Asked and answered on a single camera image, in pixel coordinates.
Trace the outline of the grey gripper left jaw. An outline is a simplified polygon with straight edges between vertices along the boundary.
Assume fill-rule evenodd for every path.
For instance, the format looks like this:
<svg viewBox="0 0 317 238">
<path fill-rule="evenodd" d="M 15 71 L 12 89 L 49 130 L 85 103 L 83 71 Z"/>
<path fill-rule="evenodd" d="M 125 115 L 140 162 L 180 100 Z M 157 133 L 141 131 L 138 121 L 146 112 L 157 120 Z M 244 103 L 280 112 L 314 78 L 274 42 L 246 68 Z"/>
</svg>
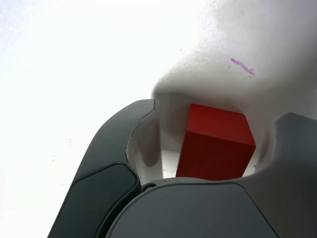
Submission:
<svg viewBox="0 0 317 238">
<path fill-rule="evenodd" d="M 92 139 L 51 228 L 52 238 L 103 238 L 143 185 L 162 179 L 159 102 L 139 100 Z"/>
</svg>

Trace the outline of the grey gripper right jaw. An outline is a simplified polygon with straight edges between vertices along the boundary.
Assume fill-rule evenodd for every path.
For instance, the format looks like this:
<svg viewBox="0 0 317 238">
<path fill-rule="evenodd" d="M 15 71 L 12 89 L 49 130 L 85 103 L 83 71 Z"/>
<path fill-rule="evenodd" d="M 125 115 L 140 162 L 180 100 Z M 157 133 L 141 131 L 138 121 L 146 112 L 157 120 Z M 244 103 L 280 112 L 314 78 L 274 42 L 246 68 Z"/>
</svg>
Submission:
<svg viewBox="0 0 317 238">
<path fill-rule="evenodd" d="M 176 182 L 133 199 L 109 238 L 314 238 L 317 122 L 287 114 L 275 124 L 272 162 L 222 182 Z"/>
</svg>

